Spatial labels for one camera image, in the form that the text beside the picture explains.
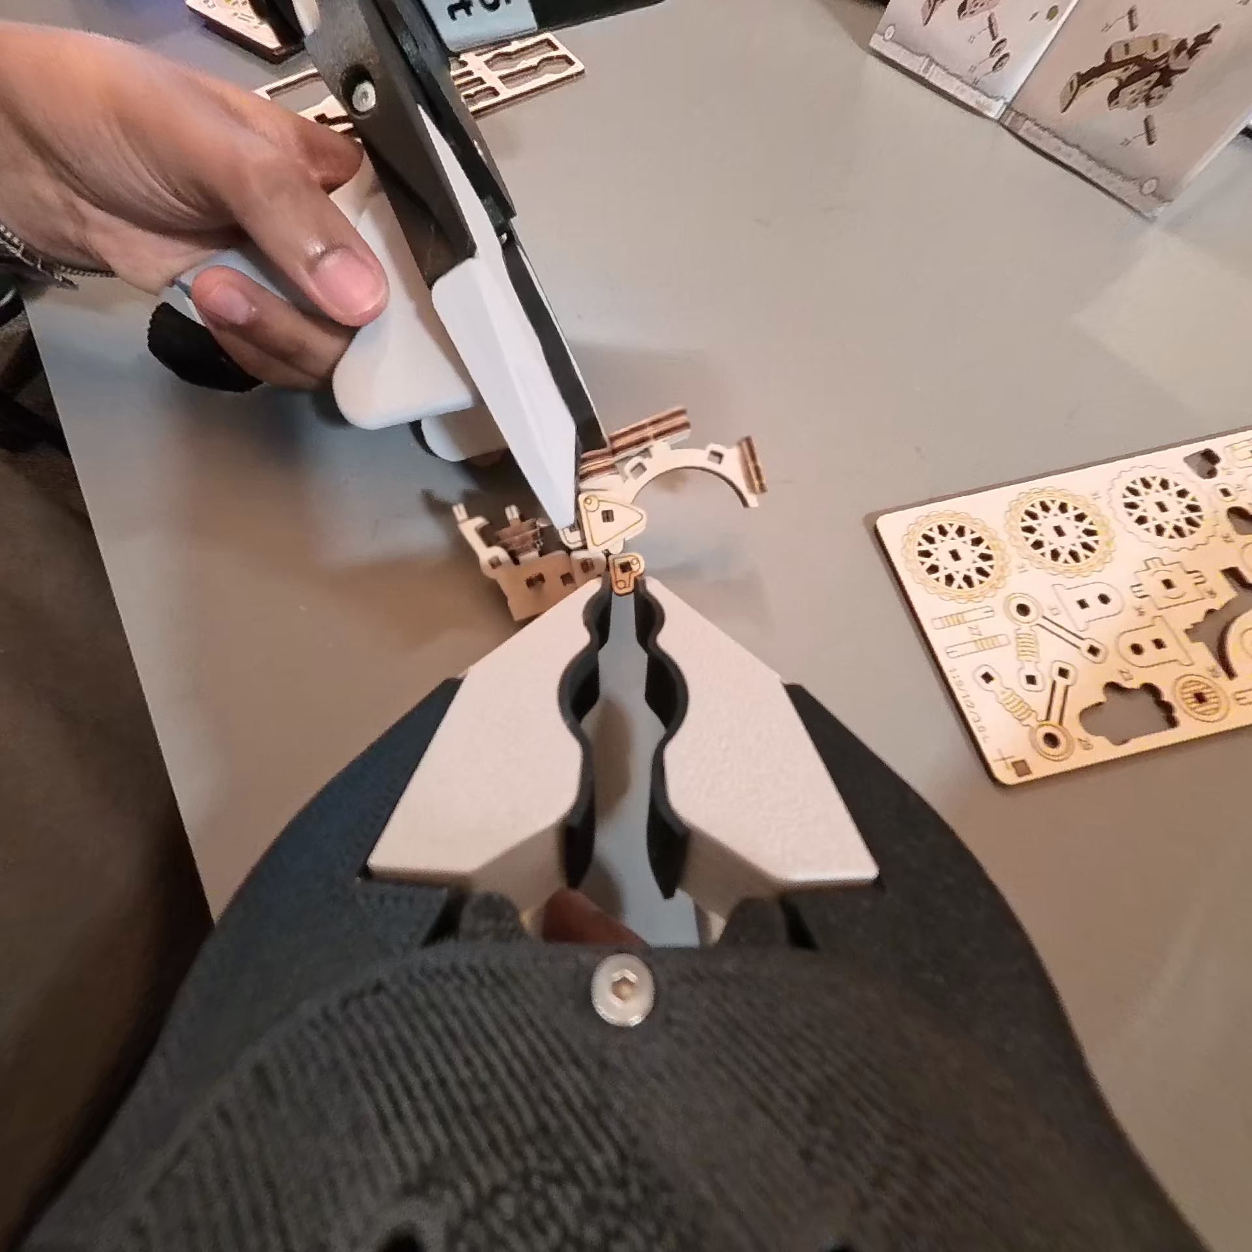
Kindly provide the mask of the wooden puzzle model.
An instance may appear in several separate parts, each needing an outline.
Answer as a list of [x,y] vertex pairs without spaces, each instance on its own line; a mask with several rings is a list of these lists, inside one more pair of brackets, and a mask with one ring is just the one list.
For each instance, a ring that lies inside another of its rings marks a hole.
[[646,529],[646,511],[637,499],[664,475],[712,475],[743,506],[758,506],[767,484],[754,438],[683,447],[689,430],[686,410],[675,407],[619,427],[602,448],[582,453],[569,526],[527,518],[509,505],[505,523],[493,527],[463,502],[451,506],[461,539],[479,572],[502,591],[514,621],[537,618],[578,588],[607,576],[604,565],[612,554],[639,553],[636,541]]

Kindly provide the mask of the wooden puzzle sheet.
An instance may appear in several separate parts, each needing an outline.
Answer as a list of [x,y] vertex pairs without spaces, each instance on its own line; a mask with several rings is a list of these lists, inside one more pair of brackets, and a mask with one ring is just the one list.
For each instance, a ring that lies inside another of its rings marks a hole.
[[1250,430],[879,512],[994,781],[1250,723]]
[[211,34],[272,65],[283,64],[302,49],[290,35],[266,21],[250,1],[183,1],[183,7]]

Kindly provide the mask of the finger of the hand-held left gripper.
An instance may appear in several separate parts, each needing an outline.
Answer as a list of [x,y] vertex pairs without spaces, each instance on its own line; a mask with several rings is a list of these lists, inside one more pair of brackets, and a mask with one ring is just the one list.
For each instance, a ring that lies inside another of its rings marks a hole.
[[512,228],[464,217],[473,253],[433,281],[433,310],[546,518],[570,526],[600,417]]

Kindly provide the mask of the person's right hand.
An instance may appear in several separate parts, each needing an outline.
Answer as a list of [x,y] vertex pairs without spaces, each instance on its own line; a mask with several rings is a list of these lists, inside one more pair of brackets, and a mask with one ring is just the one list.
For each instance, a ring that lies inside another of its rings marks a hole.
[[542,907],[539,936],[548,945],[645,949],[646,942],[582,891],[563,886]]

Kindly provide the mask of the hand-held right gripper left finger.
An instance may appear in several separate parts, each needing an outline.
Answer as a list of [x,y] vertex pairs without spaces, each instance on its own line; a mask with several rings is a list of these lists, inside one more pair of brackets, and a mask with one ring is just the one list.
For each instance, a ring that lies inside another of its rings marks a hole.
[[452,682],[366,860],[381,882],[539,909],[585,872],[593,796],[582,720],[599,699],[612,591],[587,584]]

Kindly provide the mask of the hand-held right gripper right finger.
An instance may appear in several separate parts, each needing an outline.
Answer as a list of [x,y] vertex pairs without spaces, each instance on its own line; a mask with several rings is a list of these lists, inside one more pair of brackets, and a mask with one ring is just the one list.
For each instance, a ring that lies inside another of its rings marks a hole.
[[879,867],[782,678],[663,584],[636,584],[652,752],[646,851],[701,942],[748,900],[873,883]]

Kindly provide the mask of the emptied wooden puzzle frame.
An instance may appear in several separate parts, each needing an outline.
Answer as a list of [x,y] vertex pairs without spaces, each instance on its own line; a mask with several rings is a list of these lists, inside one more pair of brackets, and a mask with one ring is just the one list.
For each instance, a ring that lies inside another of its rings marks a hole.
[[[582,61],[551,34],[525,35],[452,56],[448,71],[463,104],[476,119],[567,86],[585,73]],[[257,86],[254,94],[277,101],[314,86],[323,86],[318,73],[305,68]],[[351,117],[330,94],[297,111],[326,129],[353,132]]]

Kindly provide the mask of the person's olive clothing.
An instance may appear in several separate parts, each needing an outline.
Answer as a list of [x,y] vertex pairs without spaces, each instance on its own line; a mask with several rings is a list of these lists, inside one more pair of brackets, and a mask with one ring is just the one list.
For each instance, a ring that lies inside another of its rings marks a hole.
[[208,904],[20,292],[2,280],[1,1237],[125,1098]]

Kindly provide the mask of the person's left hand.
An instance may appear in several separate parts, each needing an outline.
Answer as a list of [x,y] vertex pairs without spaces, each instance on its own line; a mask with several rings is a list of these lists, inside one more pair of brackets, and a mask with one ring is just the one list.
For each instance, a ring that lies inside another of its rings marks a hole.
[[[159,293],[190,269],[208,332],[262,383],[329,381],[385,275],[332,192],[353,140],[126,41],[4,21],[1,222],[74,274]],[[251,241],[309,311],[212,265]]]

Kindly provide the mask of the grey desk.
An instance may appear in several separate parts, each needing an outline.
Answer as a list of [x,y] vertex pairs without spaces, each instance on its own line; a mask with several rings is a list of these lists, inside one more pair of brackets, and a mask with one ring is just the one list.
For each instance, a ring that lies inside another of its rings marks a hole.
[[[961,834],[1105,1092],[1232,1244],[1248,1171],[1248,737],[989,781],[871,514],[1248,423],[1248,147],[1159,223],[867,52],[858,3],[663,3],[488,117],[609,427],[683,404],[768,494],[648,493],[648,569],[804,684]],[[148,299],[32,325],[217,912],[321,782],[509,630],[442,503],[464,472],[303,396],[154,366]]]

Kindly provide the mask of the folded printed instruction sheet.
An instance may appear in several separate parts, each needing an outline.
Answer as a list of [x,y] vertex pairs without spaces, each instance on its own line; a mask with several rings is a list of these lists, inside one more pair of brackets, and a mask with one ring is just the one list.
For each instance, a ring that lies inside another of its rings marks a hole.
[[868,46],[1146,217],[1248,123],[1248,1],[892,1]]

